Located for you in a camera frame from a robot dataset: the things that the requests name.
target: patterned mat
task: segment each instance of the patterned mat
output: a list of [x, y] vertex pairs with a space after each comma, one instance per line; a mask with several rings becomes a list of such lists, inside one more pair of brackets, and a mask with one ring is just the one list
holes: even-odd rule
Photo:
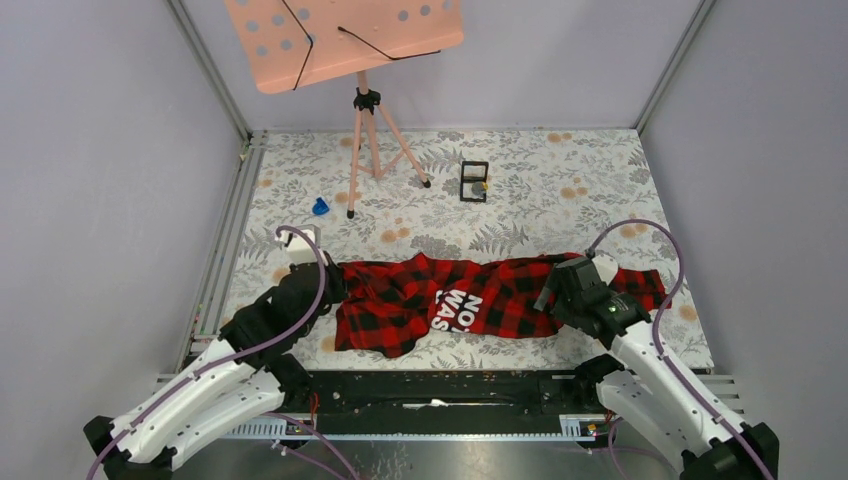
[[[228, 292], [226, 322], [288, 273], [288, 258], [273, 241], [280, 224], [315, 224], [336, 261], [400, 261], [416, 252], [435, 258], [486, 262], [543, 253], [582, 251], [618, 220], [666, 224], [639, 138], [632, 130], [445, 131], [407, 133], [432, 181], [425, 189], [402, 159], [382, 180], [359, 174], [356, 217], [348, 220], [353, 139], [342, 133], [273, 134]], [[399, 151], [378, 134], [383, 164]], [[365, 143], [360, 162], [370, 166]], [[488, 201], [459, 201], [463, 160], [490, 162]], [[317, 197], [330, 212], [311, 213]], [[601, 244], [621, 266], [655, 268], [667, 288], [676, 256], [662, 234], [625, 226]], [[711, 367], [710, 352], [688, 286], [664, 315], [663, 335], [687, 365]], [[397, 359], [367, 351], [334, 351], [335, 316], [318, 320], [293, 353], [307, 369], [559, 369], [603, 353], [570, 328], [543, 339], [510, 340], [431, 331]]]

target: plaid shirt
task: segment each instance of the plaid shirt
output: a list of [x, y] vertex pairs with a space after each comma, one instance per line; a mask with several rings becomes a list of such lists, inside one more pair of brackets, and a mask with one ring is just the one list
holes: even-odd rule
[[[577, 256], [480, 265], [419, 253], [400, 263], [341, 263], [349, 295], [336, 311], [336, 350], [374, 350], [399, 357], [431, 328], [504, 338], [554, 335], [563, 324], [533, 304], [553, 267]], [[656, 270], [619, 269], [610, 287], [633, 295], [647, 310], [658, 308], [666, 296]]]

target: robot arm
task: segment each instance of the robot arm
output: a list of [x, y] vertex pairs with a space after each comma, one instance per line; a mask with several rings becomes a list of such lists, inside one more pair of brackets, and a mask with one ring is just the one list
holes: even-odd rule
[[[315, 240], [315, 233], [307, 235]], [[322, 262], [317, 262], [302, 239], [279, 234], [278, 238], [296, 262], [279, 286], [236, 312], [200, 357], [141, 405], [114, 419], [96, 417], [85, 426], [98, 455], [114, 444], [102, 462], [110, 480], [168, 479], [173, 470], [227, 431], [309, 395], [306, 371], [285, 352], [309, 333], [319, 315], [344, 299], [344, 284], [341, 271], [325, 252], [320, 252]], [[320, 269], [327, 279], [321, 308], [292, 335], [228, 360], [294, 328], [318, 293]], [[151, 408], [139, 422], [139, 415]]]
[[[536, 308], [544, 308], [550, 294], [556, 295], [553, 315], [599, 340], [609, 351], [578, 367], [578, 374], [594, 384], [601, 405], [617, 412], [656, 446], [681, 479], [764, 478], [728, 428], [753, 447], [776, 478], [774, 433], [765, 424], [747, 425], [673, 351], [656, 345], [657, 338], [662, 346], [665, 340], [654, 336], [648, 312], [630, 295], [611, 290], [592, 260], [578, 257], [558, 265]], [[682, 373], [684, 381], [669, 364]]]

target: music stand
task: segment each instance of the music stand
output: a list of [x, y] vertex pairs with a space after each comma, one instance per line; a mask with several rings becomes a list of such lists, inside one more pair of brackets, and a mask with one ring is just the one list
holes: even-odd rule
[[[400, 133], [366, 71], [436, 53], [463, 40], [460, 0], [224, 0], [250, 62], [256, 87], [273, 94], [356, 73], [357, 90], [347, 217], [354, 216], [359, 170], [382, 178], [406, 155], [425, 187], [430, 180]], [[401, 151], [380, 164], [374, 109]], [[371, 168], [359, 165], [362, 124]]]

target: white wall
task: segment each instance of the white wall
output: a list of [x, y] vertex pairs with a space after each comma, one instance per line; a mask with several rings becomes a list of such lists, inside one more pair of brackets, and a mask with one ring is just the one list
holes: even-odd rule
[[[251, 127], [352, 128], [352, 76], [259, 93], [223, 0], [184, 3]], [[464, 0], [462, 45], [370, 85], [402, 127], [630, 127], [698, 3]]]
[[848, 2], [718, 2], [643, 141], [780, 477], [845, 478]]
[[0, 478], [176, 364], [238, 139], [162, 1], [0, 4]]

